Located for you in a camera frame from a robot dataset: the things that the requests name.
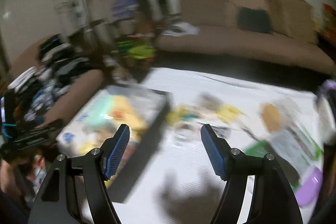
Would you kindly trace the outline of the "purple plastic bowl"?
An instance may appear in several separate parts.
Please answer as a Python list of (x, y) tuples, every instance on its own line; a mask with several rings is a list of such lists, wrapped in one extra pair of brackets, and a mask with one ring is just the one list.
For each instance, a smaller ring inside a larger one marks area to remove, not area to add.
[(322, 171), (314, 167), (295, 193), (299, 207), (307, 207), (318, 197), (323, 182)]

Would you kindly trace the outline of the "green white leaflet package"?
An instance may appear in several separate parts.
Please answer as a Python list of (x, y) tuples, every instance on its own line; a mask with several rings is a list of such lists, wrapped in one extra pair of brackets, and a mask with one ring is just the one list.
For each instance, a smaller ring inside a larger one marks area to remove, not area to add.
[(322, 159), (323, 149), (304, 127), (287, 127), (267, 140), (260, 140), (249, 146), (244, 153), (248, 156), (264, 157), (272, 154), (296, 191), (313, 166)]

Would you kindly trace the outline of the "clear jar orange lid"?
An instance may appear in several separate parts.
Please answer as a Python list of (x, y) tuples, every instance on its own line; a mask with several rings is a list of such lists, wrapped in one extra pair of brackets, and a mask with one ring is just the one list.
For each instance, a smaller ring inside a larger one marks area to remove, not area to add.
[(261, 119), (269, 133), (276, 133), (295, 124), (301, 109), (289, 97), (261, 105)]

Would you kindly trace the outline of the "white TPE product box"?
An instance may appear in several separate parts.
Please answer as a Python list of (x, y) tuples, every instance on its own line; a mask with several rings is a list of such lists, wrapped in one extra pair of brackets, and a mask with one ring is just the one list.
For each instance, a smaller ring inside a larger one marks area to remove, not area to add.
[(113, 137), (121, 122), (112, 111), (116, 98), (122, 95), (107, 89), (98, 91), (57, 136), (60, 152), (68, 157), (82, 156)]

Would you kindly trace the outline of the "small yellow packet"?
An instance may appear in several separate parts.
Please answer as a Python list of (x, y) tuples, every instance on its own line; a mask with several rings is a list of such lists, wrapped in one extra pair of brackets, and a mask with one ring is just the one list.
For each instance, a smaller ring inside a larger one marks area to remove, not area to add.
[(224, 104), (217, 111), (218, 118), (226, 123), (234, 122), (239, 115), (243, 114), (238, 108), (232, 105)]
[(178, 105), (173, 111), (166, 116), (166, 121), (169, 126), (174, 126), (182, 121), (190, 121), (199, 118), (200, 114), (195, 106)]

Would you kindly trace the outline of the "yellow snack bag in box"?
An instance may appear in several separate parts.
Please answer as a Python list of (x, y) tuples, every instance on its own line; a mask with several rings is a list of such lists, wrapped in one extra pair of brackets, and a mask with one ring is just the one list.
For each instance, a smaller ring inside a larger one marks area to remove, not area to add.
[(134, 110), (126, 96), (112, 96), (112, 108), (109, 115), (116, 123), (127, 124), (130, 128), (131, 140), (140, 142), (147, 125)]

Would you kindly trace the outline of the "small yellow packet left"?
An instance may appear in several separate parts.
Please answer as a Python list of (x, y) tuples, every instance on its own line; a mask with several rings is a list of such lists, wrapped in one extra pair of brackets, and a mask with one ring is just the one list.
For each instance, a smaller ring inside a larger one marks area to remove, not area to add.
[(169, 126), (174, 126), (182, 121), (190, 121), (199, 118), (200, 114), (195, 106), (178, 105), (173, 111), (166, 116), (166, 121)]

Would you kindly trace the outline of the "green plastic bag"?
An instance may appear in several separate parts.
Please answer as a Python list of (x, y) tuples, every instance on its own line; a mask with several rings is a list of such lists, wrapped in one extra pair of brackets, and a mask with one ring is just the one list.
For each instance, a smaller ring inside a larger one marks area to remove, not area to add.
[(134, 59), (151, 59), (154, 57), (155, 49), (146, 44), (137, 44), (134, 41), (126, 40), (116, 43), (118, 52), (122, 56), (131, 57)]

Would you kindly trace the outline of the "black cushion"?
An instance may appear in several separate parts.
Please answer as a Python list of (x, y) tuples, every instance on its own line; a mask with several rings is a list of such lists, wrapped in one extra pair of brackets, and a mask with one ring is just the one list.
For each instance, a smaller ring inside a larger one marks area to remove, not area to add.
[(242, 7), (237, 15), (237, 27), (243, 31), (271, 34), (273, 31), (268, 12)]

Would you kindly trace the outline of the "brown sofa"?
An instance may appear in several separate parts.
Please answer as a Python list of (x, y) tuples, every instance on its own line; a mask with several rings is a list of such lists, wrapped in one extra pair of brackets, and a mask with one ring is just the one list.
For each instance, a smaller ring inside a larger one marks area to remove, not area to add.
[(324, 74), (335, 62), (319, 46), (313, 7), (304, 0), (180, 0), (194, 34), (161, 35), (161, 51), (230, 55)]

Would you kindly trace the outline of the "white clothing on sofa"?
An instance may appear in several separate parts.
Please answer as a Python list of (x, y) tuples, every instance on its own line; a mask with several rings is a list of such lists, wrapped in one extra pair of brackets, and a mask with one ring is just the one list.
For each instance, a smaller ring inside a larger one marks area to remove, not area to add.
[(186, 22), (177, 22), (169, 25), (167, 29), (162, 32), (163, 36), (181, 37), (187, 35), (198, 35), (199, 28)]

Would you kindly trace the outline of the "blue stacked boxes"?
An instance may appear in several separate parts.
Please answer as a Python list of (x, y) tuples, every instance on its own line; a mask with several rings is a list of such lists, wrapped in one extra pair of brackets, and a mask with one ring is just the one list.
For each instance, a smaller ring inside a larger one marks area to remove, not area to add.
[(138, 9), (137, 0), (116, 0), (112, 4), (112, 14), (115, 20), (131, 18)]

